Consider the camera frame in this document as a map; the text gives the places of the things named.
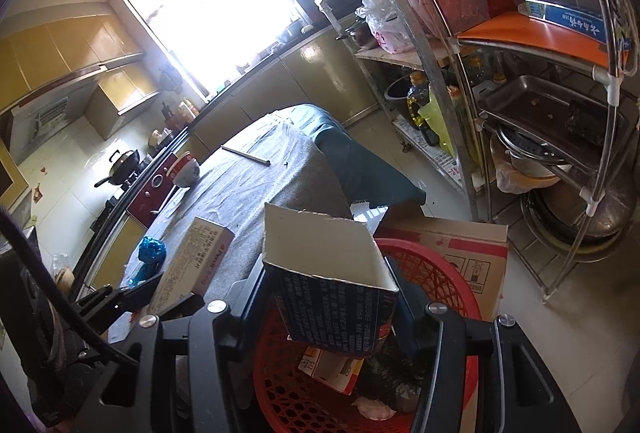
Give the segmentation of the white Plendil medicine box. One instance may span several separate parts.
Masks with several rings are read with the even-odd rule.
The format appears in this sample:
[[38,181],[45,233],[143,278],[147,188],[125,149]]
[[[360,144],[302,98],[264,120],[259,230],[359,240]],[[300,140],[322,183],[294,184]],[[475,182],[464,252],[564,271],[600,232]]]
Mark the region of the white Plendil medicine box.
[[195,216],[160,277],[148,311],[160,315],[191,293],[203,297],[233,238],[230,229]]

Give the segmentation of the blue plastic bag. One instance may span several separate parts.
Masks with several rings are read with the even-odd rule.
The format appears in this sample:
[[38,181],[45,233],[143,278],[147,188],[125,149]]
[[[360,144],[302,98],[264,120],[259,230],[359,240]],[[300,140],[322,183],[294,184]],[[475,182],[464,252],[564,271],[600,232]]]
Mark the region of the blue plastic bag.
[[143,237],[138,248],[138,261],[140,265],[134,272],[134,276],[128,281],[130,288],[137,287],[155,276],[166,259],[166,247],[158,239]]

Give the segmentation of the blue Yunnan Baiyao box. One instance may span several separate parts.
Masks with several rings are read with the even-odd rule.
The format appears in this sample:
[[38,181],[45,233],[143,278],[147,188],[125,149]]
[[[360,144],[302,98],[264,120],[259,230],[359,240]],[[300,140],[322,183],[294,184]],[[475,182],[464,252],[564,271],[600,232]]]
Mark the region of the blue Yunnan Baiyao box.
[[367,226],[265,205],[262,264],[288,336],[336,354],[374,354],[399,287]]

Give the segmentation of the red plastic trash basket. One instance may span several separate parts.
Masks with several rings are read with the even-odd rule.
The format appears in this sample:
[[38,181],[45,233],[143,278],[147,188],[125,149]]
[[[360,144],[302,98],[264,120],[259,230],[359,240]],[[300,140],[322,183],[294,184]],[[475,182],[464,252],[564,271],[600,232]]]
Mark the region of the red plastic trash basket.
[[[443,257],[420,243],[378,238],[381,252],[397,261],[402,276],[432,300],[463,317],[480,318],[471,288]],[[374,421],[357,406],[356,385],[364,380],[364,361],[288,338],[283,320],[272,311],[262,325],[254,357],[258,404],[275,432],[408,432],[413,415],[398,411]]]

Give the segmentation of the yellow lower kitchen cabinets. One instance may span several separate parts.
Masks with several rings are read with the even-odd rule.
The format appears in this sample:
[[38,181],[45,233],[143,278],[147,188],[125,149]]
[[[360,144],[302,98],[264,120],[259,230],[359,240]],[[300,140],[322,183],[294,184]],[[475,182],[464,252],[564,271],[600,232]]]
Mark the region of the yellow lower kitchen cabinets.
[[332,27],[306,34],[247,72],[176,134],[166,154],[189,150],[205,159],[250,123],[298,104],[316,105],[346,127],[378,108],[356,58]]

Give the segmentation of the metal kitchen storage rack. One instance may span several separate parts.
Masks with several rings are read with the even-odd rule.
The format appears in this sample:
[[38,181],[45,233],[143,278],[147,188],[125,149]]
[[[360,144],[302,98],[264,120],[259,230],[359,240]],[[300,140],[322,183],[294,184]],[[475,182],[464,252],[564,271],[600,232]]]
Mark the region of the metal kitchen storage rack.
[[[639,67],[631,0],[390,0],[413,43],[382,60],[424,75],[423,130],[394,124],[468,204],[503,215],[551,297],[573,269],[615,253],[636,205]],[[329,20],[336,0],[316,0]]]

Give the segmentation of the cardboard box on floor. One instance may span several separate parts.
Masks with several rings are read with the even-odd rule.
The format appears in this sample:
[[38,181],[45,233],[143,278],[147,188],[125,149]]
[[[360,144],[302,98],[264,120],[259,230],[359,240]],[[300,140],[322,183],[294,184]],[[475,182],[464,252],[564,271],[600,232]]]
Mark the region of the cardboard box on floor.
[[506,225],[386,213],[375,235],[419,242],[437,252],[468,284],[482,320],[497,317],[509,252]]

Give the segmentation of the dark red built-in oven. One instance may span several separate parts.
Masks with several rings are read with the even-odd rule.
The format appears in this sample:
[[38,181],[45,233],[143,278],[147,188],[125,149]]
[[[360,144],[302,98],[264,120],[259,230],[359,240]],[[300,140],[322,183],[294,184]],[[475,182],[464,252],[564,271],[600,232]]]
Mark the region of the dark red built-in oven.
[[150,178],[127,207],[127,213],[145,228],[151,226],[174,189],[168,171],[177,159],[178,157],[171,153],[159,166],[154,167]]

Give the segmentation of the black wok with lid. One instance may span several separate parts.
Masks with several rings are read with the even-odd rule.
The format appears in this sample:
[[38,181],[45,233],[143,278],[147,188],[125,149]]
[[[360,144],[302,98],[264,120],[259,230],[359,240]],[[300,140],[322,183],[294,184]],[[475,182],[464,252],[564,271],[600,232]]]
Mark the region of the black wok with lid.
[[139,164],[140,154],[137,149],[127,150],[112,164],[107,177],[96,182],[94,187],[98,188],[105,183],[122,185],[122,183],[125,183],[129,179],[132,173],[136,172]]

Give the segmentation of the red and white bowl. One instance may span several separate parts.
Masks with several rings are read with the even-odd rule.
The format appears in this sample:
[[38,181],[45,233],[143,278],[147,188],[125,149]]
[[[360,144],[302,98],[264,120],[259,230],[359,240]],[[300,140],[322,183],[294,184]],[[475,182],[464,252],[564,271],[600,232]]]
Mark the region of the red and white bowl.
[[168,176],[175,186],[189,188],[200,178],[200,164],[190,152],[185,152],[171,164]]

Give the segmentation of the long thin wooden stick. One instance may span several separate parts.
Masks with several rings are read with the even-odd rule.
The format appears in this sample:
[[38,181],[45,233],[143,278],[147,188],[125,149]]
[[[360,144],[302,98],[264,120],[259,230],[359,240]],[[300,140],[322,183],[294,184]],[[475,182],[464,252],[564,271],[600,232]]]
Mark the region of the long thin wooden stick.
[[229,146],[222,145],[222,146],[220,146],[220,149],[222,149],[225,152],[228,152],[230,154],[233,154],[235,156],[242,157],[242,158],[244,158],[246,160],[253,161],[253,162],[255,162],[255,164],[261,164],[262,166],[265,166],[265,167],[270,167],[271,166],[271,161],[268,160],[268,159],[262,159],[260,157],[254,156],[254,155],[251,155],[251,154],[248,154],[248,153],[245,153],[245,152],[241,152],[241,150],[234,149],[234,148],[231,148]]

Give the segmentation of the grey tablecloth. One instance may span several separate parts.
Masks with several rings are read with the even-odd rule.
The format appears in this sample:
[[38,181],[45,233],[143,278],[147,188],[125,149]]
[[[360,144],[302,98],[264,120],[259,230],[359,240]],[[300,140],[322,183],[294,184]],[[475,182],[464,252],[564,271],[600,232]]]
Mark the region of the grey tablecloth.
[[359,202],[378,208],[426,201],[424,190],[311,104],[271,112],[224,146],[268,159],[271,166],[218,148],[201,164],[198,182],[179,190],[145,234],[163,242],[173,257],[195,216],[232,231],[206,301],[225,297],[232,283],[250,274],[262,253],[267,204],[348,219]]

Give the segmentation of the grey range hood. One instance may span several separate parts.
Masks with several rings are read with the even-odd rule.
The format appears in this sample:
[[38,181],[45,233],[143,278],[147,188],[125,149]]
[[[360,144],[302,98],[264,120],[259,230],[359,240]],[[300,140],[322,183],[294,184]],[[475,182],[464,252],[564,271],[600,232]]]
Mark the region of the grey range hood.
[[82,116],[97,78],[76,79],[9,111],[9,153],[17,164]]

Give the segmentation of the white pink plastic bag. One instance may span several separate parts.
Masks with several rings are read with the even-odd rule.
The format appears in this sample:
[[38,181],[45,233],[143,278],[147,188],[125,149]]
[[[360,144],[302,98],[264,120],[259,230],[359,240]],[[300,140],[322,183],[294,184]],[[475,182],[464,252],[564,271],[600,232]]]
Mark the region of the white pink plastic bag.
[[390,0],[361,0],[355,14],[368,25],[378,45],[388,54],[411,52],[413,43]]

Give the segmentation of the black microwave oven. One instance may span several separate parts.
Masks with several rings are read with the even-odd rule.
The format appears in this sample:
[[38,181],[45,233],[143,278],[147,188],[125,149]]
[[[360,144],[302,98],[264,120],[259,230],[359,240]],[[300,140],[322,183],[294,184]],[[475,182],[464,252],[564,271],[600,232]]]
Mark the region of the black microwave oven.
[[328,22],[314,0],[294,0],[294,5],[299,17],[306,25],[318,27]]

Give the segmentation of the yellow upper wall cabinets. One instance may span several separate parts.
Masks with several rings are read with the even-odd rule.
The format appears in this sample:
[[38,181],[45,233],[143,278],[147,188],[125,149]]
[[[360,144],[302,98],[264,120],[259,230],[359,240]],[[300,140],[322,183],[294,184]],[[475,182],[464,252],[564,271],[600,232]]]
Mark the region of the yellow upper wall cabinets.
[[142,46],[114,15],[63,18],[3,38],[2,138],[13,129],[12,109],[24,108],[89,74],[119,114],[149,104],[160,87],[143,58]]

